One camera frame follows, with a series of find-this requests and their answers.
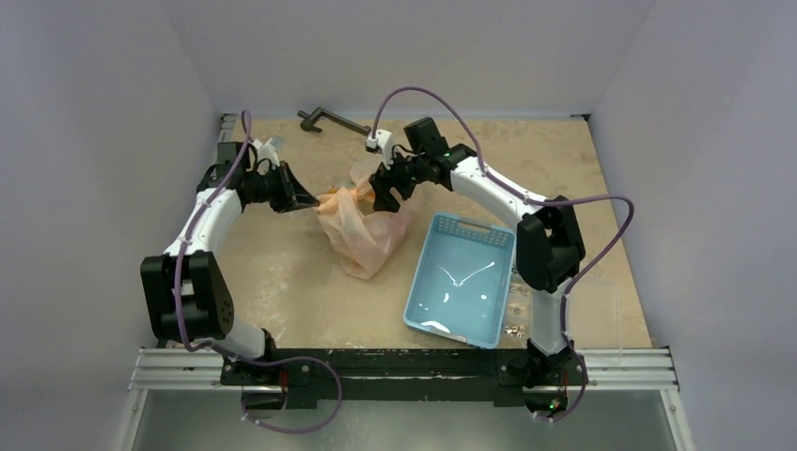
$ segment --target basket handle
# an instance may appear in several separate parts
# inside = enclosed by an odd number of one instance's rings
[[[480,233],[490,233],[492,230],[492,224],[482,223],[475,219],[459,218],[459,226]]]

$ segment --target black bracket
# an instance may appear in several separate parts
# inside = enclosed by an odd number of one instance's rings
[[[554,293],[578,273],[586,250],[572,206],[543,207],[526,214],[517,233],[518,273],[531,288]]]
[[[267,361],[311,356],[327,362],[340,376],[347,400],[481,401],[557,412],[567,406],[565,381],[580,385],[583,377],[570,349],[546,356],[530,343],[525,350],[281,349],[270,355]],[[337,396],[333,378],[321,365],[299,361],[261,368],[225,360],[222,385],[280,382],[290,393],[286,409],[314,409],[319,400]],[[561,390],[525,390],[540,385]],[[275,402],[269,398],[269,405]]]
[[[299,110],[297,116],[304,119],[302,123],[299,124],[299,127],[302,127],[302,130],[305,132],[321,132],[321,128],[316,127],[316,122],[318,122],[322,117],[326,117],[327,119],[335,122],[335,124],[346,127],[352,132],[360,133],[363,136],[368,136],[368,134],[371,133],[371,128],[369,126],[360,125],[321,107],[316,108],[312,113],[309,114]]]

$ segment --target blue plastic basket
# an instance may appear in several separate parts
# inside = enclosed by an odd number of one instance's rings
[[[435,214],[404,322],[480,348],[498,346],[514,246],[515,234],[508,228]]]

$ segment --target black wrench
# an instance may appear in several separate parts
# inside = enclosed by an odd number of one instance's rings
[[[316,127],[316,122],[318,122],[319,119],[321,119],[322,117],[326,117],[329,120],[335,122],[335,124],[346,127],[352,132],[358,132],[363,136],[368,136],[368,134],[371,133],[371,128],[369,126],[362,126],[356,122],[352,122],[346,119],[345,117],[336,115],[335,113],[321,107],[316,108],[310,114],[305,113],[302,110],[299,110],[299,113],[297,113],[297,115],[302,119],[304,119],[302,123],[299,124],[299,126],[302,127],[302,130],[304,130],[305,132],[316,132],[316,133],[321,132],[321,129],[319,127]]]

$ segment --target metal frame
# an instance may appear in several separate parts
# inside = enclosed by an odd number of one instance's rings
[[[678,451],[693,451],[695,445],[680,403],[678,378],[667,349],[580,350],[589,374],[588,391],[659,391]],[[130,451],[149,392],[233,391],[279,393],[277,385],[221,385],[224,361],[211,350],[141,349],[129,385],[116,449]],[[385,376],[382,379],[399,379]],[[527,392],[555,392],[557,386],[537,386]]]

